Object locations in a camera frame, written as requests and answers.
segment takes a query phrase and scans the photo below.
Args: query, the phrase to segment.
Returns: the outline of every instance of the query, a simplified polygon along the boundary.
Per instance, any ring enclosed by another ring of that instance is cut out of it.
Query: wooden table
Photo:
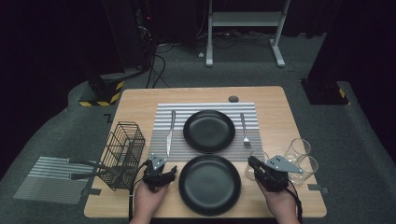
[[[157,90],[125,90],[115,115],[111,130],[118,121],[136,122],[146,138],[141,162],[149,153],[157,104],[170,103],[227,103],[229,96],[235,95],[239,102],[253,102],[260,127],[262,148],[270,158],[283,155],[290,142],[300,137],[285,92],[280,87],[226,87],[226,88],[179,88]],[[163,200],[155,217],[202,217],[195,214],[181,200],[178,194],[178,175],[185,162],[168,162],[164,172],[177,165],[177,178]],[[245,174],[246,163],[234,162],[242,179],[242,192],[239,201],[227,213],[218,217],[271,217],[264,196],[255,181]],[[324,217],[326,206],[317,190],[309,190],[307,184],[316,184],[312,175],[303,185],[297,187],[303,203],[304,217]],[[85,206],[87,217],[128,217],[129,191],[110,189],[99,177],[92,183],[93,189],[100,189],[100,195],[90,195]]]

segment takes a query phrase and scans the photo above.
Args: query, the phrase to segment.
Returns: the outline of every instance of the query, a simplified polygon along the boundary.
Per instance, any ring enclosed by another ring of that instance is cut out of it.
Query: wire
[[[133,181],[136,179],[137,174],[139,174],[139,171],[143,168],[143,166],[147,165],[148,161],[144,161],[142,164],[140,164],[139,167],[137,167],[136,173],[134,173],[134,178],[132,179]],[[132,220],[133,216],[132,216],[132,212],[134,211],[134,187],[136,186],[136,184],[141,181],[142,179],[139,179],[138,181],[136,181],[133,185],[132,188],[129,189],[129,221]]]
[[[213,46],[215,46],[215,47],[217,47],[219,49],[229,49],[230,47],[234,46],[236,44],[236,42],[238,41],[238,37],[234,33],[226,33],[226,34],[221,35],[220,37],[223,36],[223,39],[232,39],[232,38],[234,38],[234,41],[233,41],[233,43],[231,45],[229,45],[227,47],[222,47],[222,46],[219,46],[219,45],[213,43]]]
[[[147,29],[144,26],[139,26],[139,29],[142,30],[142,32],[140,32],[140,38],[143,42],[145,42],[146,44],[149,43],[150,39],[151,39],[151,33],[149,32],[149,29]]]
[[[270,35],[268,35],[267,37],[265,37],[264,39],[262,39],[262,36],[263,36],[264,34],[259,34],[258,36],[259,37],[257,37],[257,38],[255,38],[255,39],[245,39],[245,40],[242,40],[243,38],[240,38],[240,40],[238,40],[239,42],[259,42],[259,41],[263,41],[263,40],[268,40],[269,38],[271,38],[271,36],[273,36],[274,34],[270,34]]]
[[[163,69],[161,70],[161,73],[160,73],[160,74],[158,74],[157,71],[154,70],[154,72],[158,75],[158,77],[157,77],[157,79],[154,81],[154,83],[152,84],[152,89],[155,88],[155,85],[157,85],[157,82],[158,82],[159,79],[161,79],[161,80],[165,83],[165,85],[168,86],[168,84],[167,84],[167,83],[163,80],[163,78],[162,78],[163,71],[165,70],[165,66],[166,66],[165,58],[163,58],[163,57],[161,57],[161,56],[159,56],[159,55],[155,55],[155,57],[158,57],[158,58],[160,58],[160,59],[163,60]]]
[[[288,192],[293,198],[294,201],[296,202],[297,205],[297,219],[299,220],[300,224],[303,224],[303,207],[301,204],[301,201],[298,197],[297,189],[294,187],[293,183],[289,180],[291,186],[294,188],[295,194],[291,192],[291,190],[285,188],[285,191]]]
[[[205,23],[205,18],[206,18],[206,2],[207,2],[207,0],[204,1],[204,16],[202,17],[201,28],[199,29],[199,32],[196,36],[197,38],[198,38],[199,34],[202,32],[202,29],[204,28],[204,23]]]
[[[170,49],[167,49],[167,50],[164,50],[164,51],[157,51],[157,53],[166,53],[166,52],[170,51],[171,49],[173,49],[175,47],[175,45],[181,45],[181,43],[171,42],[171,43],[167,43],[167,44],[161,44],[161,45],[157,46],[157,48],[165,47],[165,46],[168,46],[168,45],[171,45]]]
[[[142,69],[142,70],[140,70],[140,71],[138,71],[136,73],[133,73],[131,75],[128,75],[126,77],[120,77],[120,78],[114,79],[111,82],[112,83],[118,83],[118,82],[122,82],[122,81],[124,81],[126,79],[129,79],[129,78],[138,77],[138,76],[143,75],[144,73],[146,73],[148,70],[149,70],[148,68],[144,68],[144,69]]]
[[[146,83],[146,89],[149,87],[149,80],[151,79],[151,73],[152,73],[152,71],[154,70],[154,64],[155,64],[155,50],[154,50],[154,54],[153,54],[153,57],[152,57],[152,63],[151,63],[151,65],[150,65],[150,70],[149,70],[149,73],[148,73],[148,82]]]
[[[201,35],[201,36],[197,36],[197,40],[200,40],[200,39],[204,38],[205,36],[207,36],[207,33],[205,33],[204,35]]]
[[[288,67],[288,65],[292,66],[291,69],[287,69],[288,72],[295,72],[296,71],[296,65],[294,65],[292,63],[287,63],[286,67]]]

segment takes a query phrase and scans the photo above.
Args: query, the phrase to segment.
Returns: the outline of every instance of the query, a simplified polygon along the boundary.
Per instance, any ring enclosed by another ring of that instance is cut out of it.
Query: table leg
[[[208,12],[208,26],[207,26],[207,46],[206,46],[206,66],[213,66],[213,43],[212,43],[212,0],[209,0],[209,12]]]
[[[278,67],[285,67],[285,61],[283,60],[282,54],[280,53],[277,44],[279,43],[279,38],[282,34],[283,25],[285,24],[286,16],[288,15],[289,4],[290,0],[286,0],[285,5],[283,6],[282,13],[279,17],[279,23],[277,25],[275,39],[270,39],[271,48],[274,52]]]

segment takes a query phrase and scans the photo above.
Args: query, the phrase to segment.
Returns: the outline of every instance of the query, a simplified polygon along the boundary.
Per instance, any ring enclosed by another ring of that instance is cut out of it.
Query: black curtain
[[[57,1],[1,1],[0,178],[29,138],[67,107],[83,75],[64,48]]]
[[[343,1],[307,79],[311,90],[320,97],[337,81],[348,81],[394,161],[395,11],[393,0]]]
[[[290,0],[283,35],[308,37],[327,33],[342,0]]]

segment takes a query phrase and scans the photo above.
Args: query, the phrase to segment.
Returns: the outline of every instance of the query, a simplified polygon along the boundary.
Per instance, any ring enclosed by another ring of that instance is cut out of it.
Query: fork
[[[248,146],[250,146],[250,140],[248,140],[247,126],[246,126],[246,124],[245,124],[245,116],[244,116],[244,113],[241,113],[241,121],[242,121],[242,127],[244,128],[244,135],[245,135],[245,138],[244,138],[244,145],[245,145],[246,147],[248,147]]]

